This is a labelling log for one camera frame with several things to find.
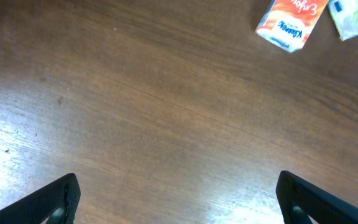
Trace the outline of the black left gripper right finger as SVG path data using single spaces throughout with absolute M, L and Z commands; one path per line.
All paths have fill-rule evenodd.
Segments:
M 285 224 L 358 224 L 358 208 L 298 177 L 281 171 L 276 196 Z

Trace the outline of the orange tissue pack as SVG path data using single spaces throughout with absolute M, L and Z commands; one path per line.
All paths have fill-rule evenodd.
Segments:
M 328 0 L 273 0 L 255 33 L 287 52 L 305 45 Z

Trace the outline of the teal tissue pack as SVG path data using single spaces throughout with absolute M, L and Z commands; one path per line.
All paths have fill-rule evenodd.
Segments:
M 358 0 L 330 0 L 328 9 L 342 41 L 358 36 Z

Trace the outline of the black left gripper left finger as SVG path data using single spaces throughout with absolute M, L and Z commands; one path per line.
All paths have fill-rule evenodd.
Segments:
M 0 223 L 73 224 L 80 197 L 76 175 L 69 173 L 0 210 Z

